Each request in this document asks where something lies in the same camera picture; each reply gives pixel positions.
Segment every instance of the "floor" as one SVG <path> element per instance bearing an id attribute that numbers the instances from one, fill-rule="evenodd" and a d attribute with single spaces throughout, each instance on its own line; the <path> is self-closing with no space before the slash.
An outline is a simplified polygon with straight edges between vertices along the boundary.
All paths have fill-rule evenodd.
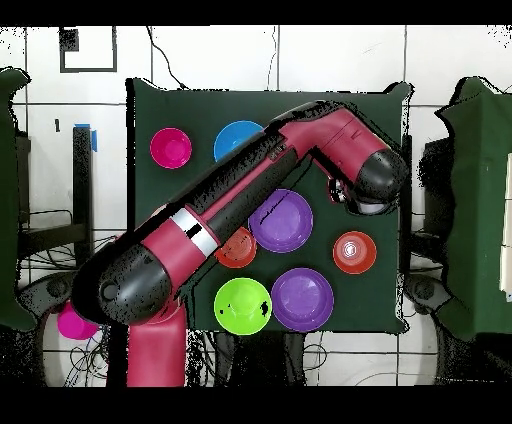
<path id="1" fill-rule="evenodd" d="M 154 27 L 154 41 L 173 74 L 191 88 L 282 91 L 382 91 L 397 81 L 414 86 L 409 133 L 413 137 L 413 211 L 424 204 L 416 168 L 425 142 L 448 135 L 434 115 L 446 105 L 460 78 L 485 76 L 506 90 L 512 84 L 510 32 L 505 26 L 218 26 Z M 79 27 L 79 51 L 66 53 L 67 67 L 112 66 L 111 28 Z M 127 77 L 177 88 L 145 27 L 117 27 L 117 73 L 60 73 L 56 28 L 0 28 L 0 67 L 19 67 L 32 81 L 14 97 L 21 130 L 32 140 L 32 211 L 72 209 L 72 127 L 97 131 L 94 156 L 94 237 L 126 228 L 125 86 Z M 55 120 L 59 120 L 59 131 Z M 422 226 L 415 215 L 414 229 Z M 65 213 L 34 215 L 33 227 L 67 223 Z M 54 272 L 32 257 L 20 285 Z M 426 263 L 414 258 L 414 265 Z M 404 300 L 407 333 L 309 334 L 328 352 L 310 347 L 304 357 L 309 385 L 432 384 L 437 345 L 430 317 L 414 314 Z M 44 337 L 48 383 L 62 386 L 72 370 L 71 350 L 87 341 L 60 336 L 55 316 Z M 95 345 L 89 342 L 88 349 Z M 101 379 L 87 385 L 104 385 Z M 78 378 L 77 385 L 85 385 Z"/>

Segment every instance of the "blue bowl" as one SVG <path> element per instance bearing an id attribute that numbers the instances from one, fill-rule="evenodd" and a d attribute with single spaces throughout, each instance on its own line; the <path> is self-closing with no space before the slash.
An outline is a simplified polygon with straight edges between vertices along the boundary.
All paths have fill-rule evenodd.
<path id="1" fill-rule="evenodd" d="M 261 125 L 252 121 L 236 121 L 226 125 L 217 135 L 213 144 L 215 161 L 220 160 L 224 155 L 262 129 Z"/>

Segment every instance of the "silver band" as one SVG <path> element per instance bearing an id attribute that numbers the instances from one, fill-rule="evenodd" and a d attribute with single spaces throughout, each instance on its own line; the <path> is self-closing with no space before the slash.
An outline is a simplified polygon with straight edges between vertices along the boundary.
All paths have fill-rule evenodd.
<path id="1" fill-rule="evenodd" d="M 185 208 L 181 208 L 178 212 L 171 216 L 171 219 L 178 227 L 181 228 L 184 233 L 189 231 L 194 225 L 200 225 L 201 230 L 190 240 L 192 240 L 197 248 L 203 252 L 205 257 L 208 257 L 213 252 L 215 252 L 218 247 L 217 242 L 189 211 L 187 211 Z"/>

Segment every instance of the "table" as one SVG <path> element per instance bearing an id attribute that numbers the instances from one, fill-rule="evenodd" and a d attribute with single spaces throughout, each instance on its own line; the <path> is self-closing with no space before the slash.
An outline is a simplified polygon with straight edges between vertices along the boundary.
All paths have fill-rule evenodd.
<path id="1" fill-rule="evenodd" d="M 357 111 L 365 123 L 377 133 L 384 132 L 389 142 L 401 143 L 402 102 L 410 86 L 394 84 L 384 93 L 305 93 L 305 92 L 237 92 L 225 90 L 159 90 L 141 79 L 133 79 L 129 88 L 128 146 L 129 223 L 140 225 L 159 206 L 173 199 L 200 172 L 214 164 L 213 142 L 228 123 L 250 120 L 265 126 L 281 113 L 314 100 L 338 100 Z M 130 90 L 133 89 L 133 105 Z M 131 108 L 135 120 L 132 126 Z M 183 130 L 191 139 L 192 156 L 182 168 L 167 170 L 151 158 L 149 143 L 162 128 Z M 283 182 L 290 188 L 309 165 L 306 159 Z M 313 211 L 313 232 L 305 245 L 288 254 L 275 254 L 258 246 L 254 261 L 234 270 L 216 264 L 210 257 L 188 284 L 189 327 L 200 330 L 222 330 L 213 314 L 217 290 L 231 278 L 254 278 L 270 291 L 279 275 L 290 268 L 308 267 L 319 271 L 331 284 L 335 306 L 329 320 L 319 330 L 339 332 L 405 331 L 404 322 L 396 317 L 397 254 L 399 215 L 395 210 L 387 215 L 358 217 L 349 215 L 343 205 L 333 204 L 327 196 L 327 178 L 311 166 L 304 178 L 294 186 Z M 377 260 L 361 275 L 348 275 L 339 270 L 332 259 L 336 239 L 351 230 L 362 231 L 373 238 Z M 286 331 L 274 316 L 265 330 Z"/>

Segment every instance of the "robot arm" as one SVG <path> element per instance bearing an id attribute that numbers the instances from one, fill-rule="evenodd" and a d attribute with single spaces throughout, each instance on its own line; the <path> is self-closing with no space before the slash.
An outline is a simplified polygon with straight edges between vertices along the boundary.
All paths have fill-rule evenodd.
<path id="1" fill-rule="evenodd" d="M 185 311 L 174 300 L 177 289 L 307 155 L 356 213 L 364 213 L 361 205 L 374 214 L 391 203 L 408 172 L 342 103 L 306 103 L 275 118 L 81 268 L 75 310 L 96 323 L 130 325 L 129 386 L 183 385 Z M 154 372 L 142 364 L 154 364 Z"/>

